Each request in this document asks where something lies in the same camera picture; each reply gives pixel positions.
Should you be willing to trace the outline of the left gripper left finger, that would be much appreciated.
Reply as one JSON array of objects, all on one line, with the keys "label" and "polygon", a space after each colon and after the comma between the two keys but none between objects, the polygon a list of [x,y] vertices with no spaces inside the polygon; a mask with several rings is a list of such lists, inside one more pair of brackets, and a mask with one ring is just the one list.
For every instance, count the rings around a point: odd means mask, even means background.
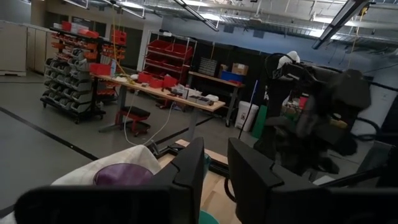
[{"label": "left gripper left finger", "polygon": [[204,140],[195,138],[150,179],[150,224],[198,223],[205,178],[204,160]]}]

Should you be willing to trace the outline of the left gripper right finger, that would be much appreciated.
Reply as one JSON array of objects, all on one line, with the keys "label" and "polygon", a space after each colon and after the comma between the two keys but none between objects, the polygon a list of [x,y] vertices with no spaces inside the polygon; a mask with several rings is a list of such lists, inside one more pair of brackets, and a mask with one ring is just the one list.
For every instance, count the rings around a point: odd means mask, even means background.
[{"label": "left gripper right finger", "polygon": [[320,188],[237,138],[228,139],[228,169],[241,223],[327,222]]}]

